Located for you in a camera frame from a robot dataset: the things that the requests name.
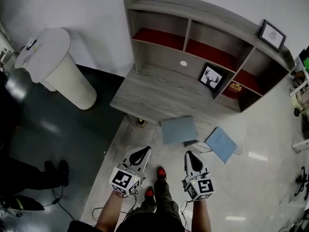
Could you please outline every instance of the picture frame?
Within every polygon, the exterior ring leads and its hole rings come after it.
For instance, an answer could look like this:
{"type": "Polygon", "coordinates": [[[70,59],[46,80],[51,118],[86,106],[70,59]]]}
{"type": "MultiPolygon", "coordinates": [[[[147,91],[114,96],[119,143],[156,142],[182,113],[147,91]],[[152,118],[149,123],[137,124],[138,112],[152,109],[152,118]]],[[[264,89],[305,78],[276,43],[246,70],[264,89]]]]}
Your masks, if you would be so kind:
{"type": "Polygon", "coordinates": [[[224,71],[206,63],[198,80],[211,91],[215,92],[218,90],[225,77],[226,74],[224,71]]]}
{"type": "Polygon", "coordinates": [[[270,22],[264,20],[259,39],[270,45],[277,52],[283,48],[286,35],[273,26],[270,22]]]}

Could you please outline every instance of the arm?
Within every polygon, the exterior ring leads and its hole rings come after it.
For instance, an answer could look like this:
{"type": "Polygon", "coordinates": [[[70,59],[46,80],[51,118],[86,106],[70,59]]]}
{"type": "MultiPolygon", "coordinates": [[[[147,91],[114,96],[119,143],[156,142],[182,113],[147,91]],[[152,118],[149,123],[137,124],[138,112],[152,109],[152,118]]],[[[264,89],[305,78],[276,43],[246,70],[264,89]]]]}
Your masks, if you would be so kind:
{"type": "Polygon", "coordinates": [[[205,200],[193,202],[192,232],[211,232],[211,221],[205,200]]]}
{"type": "Polygon", "coordinates": [[[98,218],[96,228],[103,232],[114,232],[121,210],[123,197],[122,194],[113,191],[107,200],[98,218]]]}

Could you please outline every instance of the dark pants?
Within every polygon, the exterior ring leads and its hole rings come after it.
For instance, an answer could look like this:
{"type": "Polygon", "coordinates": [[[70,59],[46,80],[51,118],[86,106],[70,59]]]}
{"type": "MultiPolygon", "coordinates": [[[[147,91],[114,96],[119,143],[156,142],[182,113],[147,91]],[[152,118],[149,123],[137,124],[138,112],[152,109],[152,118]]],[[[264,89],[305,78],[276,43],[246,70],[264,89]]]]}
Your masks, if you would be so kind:
{"type": "Polygon", "coordinates": [[[164,216],[171,216],[178,219],[181,222],[179,216],[178,205],[173,201],[169,192],[169,185],[165,179],[158,179],[154,185],[154,197],[155,200],[145,200],[139,208],[134,209],[128,217],[146,212],[154,212],[157,206],[156,213],[160,213],[164,216]]]}
{"type": "Polygon", "coordinates": [[[0,163],[0,195],[14,195],[24,189],[52,189],[61,184],[57,171],[41,172],[38,168],[15,160],[2,159],[0,163]]]}

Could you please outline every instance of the framed deer picture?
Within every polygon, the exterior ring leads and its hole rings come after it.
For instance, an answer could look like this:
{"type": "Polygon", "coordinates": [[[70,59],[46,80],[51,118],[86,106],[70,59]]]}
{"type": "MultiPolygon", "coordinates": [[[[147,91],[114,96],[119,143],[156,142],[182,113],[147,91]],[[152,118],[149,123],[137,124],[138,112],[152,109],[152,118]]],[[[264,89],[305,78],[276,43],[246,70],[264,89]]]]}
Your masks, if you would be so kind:
{"type": "Polygon", "coordinates": [[[199,81],[215,92],[225,79],[225,73],[218,68],[215,68],[209,63],[205,64],[204,70],[199,78],[199,81]]]}

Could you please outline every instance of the red shoe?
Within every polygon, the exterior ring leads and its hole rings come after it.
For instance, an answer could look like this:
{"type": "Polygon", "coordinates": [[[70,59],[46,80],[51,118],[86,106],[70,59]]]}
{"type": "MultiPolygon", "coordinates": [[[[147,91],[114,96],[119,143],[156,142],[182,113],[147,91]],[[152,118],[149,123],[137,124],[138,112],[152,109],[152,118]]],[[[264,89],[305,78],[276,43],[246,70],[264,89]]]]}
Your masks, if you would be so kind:
{"type": "Polygon", "coordinates": [[[153,199],[155,196],[154,188],[149,186],[145,192],[145,199],[153,199]]]}
{"type": "Polygon", "coordinates": [[[166,172],[164,168],[158,167],[156,170],[156,176],[158,179],[161,179],[161,178],[166,179],[166,172]]]}

